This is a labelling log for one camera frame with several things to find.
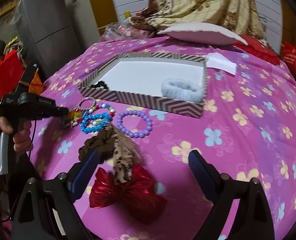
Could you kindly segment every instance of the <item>refrigerator door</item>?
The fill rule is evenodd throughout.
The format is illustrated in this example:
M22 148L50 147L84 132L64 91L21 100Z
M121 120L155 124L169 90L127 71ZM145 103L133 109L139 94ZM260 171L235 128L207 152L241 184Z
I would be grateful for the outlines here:
M64 0L21 0L21 6L35 43L72 24Z
M37 42L36 46L43 60L40 68L45 79L81 54L72 26L44 38Z

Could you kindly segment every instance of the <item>yellow floral blanket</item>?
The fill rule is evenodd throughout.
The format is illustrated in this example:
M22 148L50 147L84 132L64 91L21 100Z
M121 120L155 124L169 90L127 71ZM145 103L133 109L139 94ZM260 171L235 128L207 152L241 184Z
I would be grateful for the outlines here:
M264 37L254 0L155 0L158 12L146 23L164 29L182 22L221 25L237 34Z

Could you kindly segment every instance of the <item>purple beaded bracelet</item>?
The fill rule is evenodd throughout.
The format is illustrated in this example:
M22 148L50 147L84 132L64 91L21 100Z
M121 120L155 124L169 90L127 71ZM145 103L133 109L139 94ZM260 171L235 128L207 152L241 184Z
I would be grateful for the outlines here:
M81 107L81 104L87 100L92 101L91 107ZM96 99L94 99L92 97L86 97L86 98L80 100L80 102L77 104L76 108L79 109L80 111L89 111L91 108L95 107L95 105L96 105Z
M131 131L127 130L126 128L124 128L124 126L122 125L122 119L126 116L126 115L137 115L140 116L142 119L144 119L147 122L147 127L144 131L142 132L135 132L132 133ZM129 135L130 138L144 138L146 135L149 135L149 133L152 130L152 122L151 120L141 111L136 111L136 110L131 110L131 111L124 111L119 113L118 117L117 117L117 126L118 128L126 135Z

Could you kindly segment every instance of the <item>pink floral bedsheet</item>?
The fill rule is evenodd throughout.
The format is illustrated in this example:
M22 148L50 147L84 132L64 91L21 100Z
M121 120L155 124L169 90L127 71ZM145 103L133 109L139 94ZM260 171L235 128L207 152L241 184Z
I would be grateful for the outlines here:
M274 66L252 55L167 37L102 42L49 78L43 95L55 99L59 106L72 108L83 98L78 84L94 69L115 54L138 51L218 52L237 63L237 74L209 69L208 94L200 119L111 102L117 113L136 109L153 121L151 134L134 141L145 168L157 181L157 193L168 204L151 225L140 224L119 204L92 209L88 198L93 175L83 197L75 203L85 226L104 240L192 239L211 209L187 164L189 152L198 149L206 161L234 179L261 180L276 240L281 240L296 220L296 83L285 64ZM130 130L142 130L145 125L131 116L124 124ZM32 161L40 175L52 179L68 171L78 161L78 149L91 136L78 127L63 130L56 118L38 121ZM108 161L100 166L110 171L111 165ZM220 240L229 234L236 209L234 204Z

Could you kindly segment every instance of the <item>metal screw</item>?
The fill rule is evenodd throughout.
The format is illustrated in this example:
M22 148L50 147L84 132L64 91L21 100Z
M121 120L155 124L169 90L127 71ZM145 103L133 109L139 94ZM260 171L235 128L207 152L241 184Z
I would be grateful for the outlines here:
M67 173L65 173L65 172L62 172L58 175L59 179L65 179L66 177L67 177Z
M220 175L220 177L223 179L223 180L229 180L230 179L230 176L227 174L227 173L222 173Z
M259 184L260 183L260 180L258 180L257 178L252 178L252 182L254 184Z
M29 184L32 184L32 183L34 183L35 181L36 181L35 178L30 178L30 179L28 179L28 183L29 183Z

